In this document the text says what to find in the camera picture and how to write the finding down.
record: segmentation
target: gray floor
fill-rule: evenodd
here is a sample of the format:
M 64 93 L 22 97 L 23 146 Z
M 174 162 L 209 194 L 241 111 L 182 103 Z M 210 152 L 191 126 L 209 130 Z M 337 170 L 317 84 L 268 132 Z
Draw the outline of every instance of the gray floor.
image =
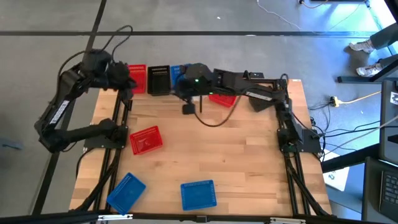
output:
M 303 30 L 320 32 L 328 31 L 357 6 L 333 3 L 311 10 L 298 6 L 293 0 L 262 0 L 260 3 Z M 99 4 L 94 0 L 3 0 L 0 1 L 0 30 L 91 30 Z M 115 30 L 125 24 L 133 25 L 135 30 L 297 31 L 277 16 L 259 9 L 254 0 L 108 1 L 99 30 Z M 377 31 L 377 27 L 365 5 L 361 5 L 332 31 Z M 106 40 L 107 37 L 97 37 L 95 47 L 102 47 Z M 389 56 L 387 49 L 367 55 L 346 48 L 349 42 L 360 40 L 342 37 L 132 37 L 118 49 L 116 59 L 148 65 L 202 62 L 210 68 L 264 72 L 269 78 L 288 73 L 290 78 L 303 80 L 307 103 L 312 106 L 325 102 L 330 96 L 348 101 L 380 90 L 379 85 L 336 83 L 337 76 L 355 75 L 356 67 Z M 20 141 L 25 146 L 22 151 L 0 150 L 0 217 L 30 213 L 49 158 L 37 142 L 33 124 L 55 93 L 60 64 L 84 49 L 87 41 L 87 37 L 0 36 L 3 77 L 0 136 Z M 97 94 L 95 90 L 90 91 L 78 99 L 70 128 L 89 124 Z M 355 105 L 331 108 L 330 129 L 351 129 L 377 121 L 379 105 L 380 98 L 374 96 Z M 327 110 L 312 113 L 322 128 L 326 125 L 325 113 Z M 328 143 L 338 144 L 353 136 L 334 138 Z M 377 141 L 377 133 L 374 133 L 346 147 L 360 149 Z M 79 143 L 74 150 L 60 156 L 45 213 L 67 211 L 81 149 L 82 143 Z M 347 152 L 337 150 L 338 154 Z

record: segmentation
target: blue plastic basket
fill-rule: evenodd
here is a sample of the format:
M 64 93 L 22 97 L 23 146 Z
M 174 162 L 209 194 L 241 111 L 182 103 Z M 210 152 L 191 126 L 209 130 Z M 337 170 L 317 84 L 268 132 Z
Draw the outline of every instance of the blue plastic basket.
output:
M 213 180 L 182 184 L 181 198 L 184 211 L 217 206 Z
M 141 196 L 146 186 L 137 177 L 127 173 L 106 201 L 121 215 L 127 214 L 132 205 Z
M 171 76 L 171 81 L 172 81 L 172 88 L 173 88 L 174 85 L 175 85 L 175 82 L 176 82 L 177 77 L 178 77 L 179 75 L 181 75 L 180 66 L 181 66 L 181 65 L 171 65 L 171 66 L 170 66 L 170 76 Z

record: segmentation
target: wooden table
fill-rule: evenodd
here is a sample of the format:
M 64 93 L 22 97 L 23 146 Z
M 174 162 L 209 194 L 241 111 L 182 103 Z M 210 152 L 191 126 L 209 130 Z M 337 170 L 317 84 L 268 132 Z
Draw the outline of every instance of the wooden table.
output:
M 310 127 L 300 80 L 290 81 L 289 96 L 294 113 Z M 116 92 L 100 91 L 93 123 L 112 117 L 115 99 Z M 139 94 L 133 98 L 127 122 L 129 132 L 158 125 L 164 145 L 139 156 L 132 154 L 129 140 L 123 149 L 116 183 L 131 172 L 147 186 L 130 212 L 291 216 L 285 164 L 277 143 L 275 109 L 255 113 L 248 98 L 242 97 L 226 124 L 209 128 L 199 123 L 194 115 L 183 115 L 182 105 L 175 96 Z M 229 108 L 207 97 L 203 99 L 201 117 L 207 123 L 219 123 L 228 112 Z M 97 184 L 103 155 L 104 149 L 95 149 L 83 158 L 71 209 L 79 206 Z M 308 189 L 330 213 L 319 161 L 307 153 L 301 153 L 301 158 Z M 217 206 L 183 212 L 180 185 L 208 179 L 214 180 Z M 104 189 L 100 208 L 104 208 L 108 186 Z M 303 213 L 297 186 L 296 194 L 298 210 Z

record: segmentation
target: red plastic basket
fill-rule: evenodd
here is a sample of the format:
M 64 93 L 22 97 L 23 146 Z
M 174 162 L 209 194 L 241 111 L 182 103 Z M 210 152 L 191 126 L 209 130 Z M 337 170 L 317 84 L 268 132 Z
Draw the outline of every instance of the red plastic basket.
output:
M 163 145 L 159 128 L 153 126 L 130 134 L 131 148 L 134 155 L 143 154 L 160 148 Z
M 213 94 L 209 95 L 209 100 L 229 108 L 235 104 L 236 96 Z
M 129 65 L 130 77 L 137 82 L 137 88 L 133 89 L 135 93 L 145 93 L 147 66 L 146 65 Z

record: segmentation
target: white sneaker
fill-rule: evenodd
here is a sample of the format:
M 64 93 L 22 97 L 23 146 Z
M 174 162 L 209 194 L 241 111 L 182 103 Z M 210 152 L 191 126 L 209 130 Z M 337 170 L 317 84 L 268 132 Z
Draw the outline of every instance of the white sneaker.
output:
M 375 50 L 371 40 L 358 42 L 358 43 L 349 43 L 349 47 L 355 51 L 363 50 L 368 54 L 370 54 L 373 50 Z
M 369 65 L 366 67 L 359 67 L 356 69 L 356 73 L 362 77 L 372 77 L 373 75 L 379 73 L 382 70 L 380 63 L 374 65 Z

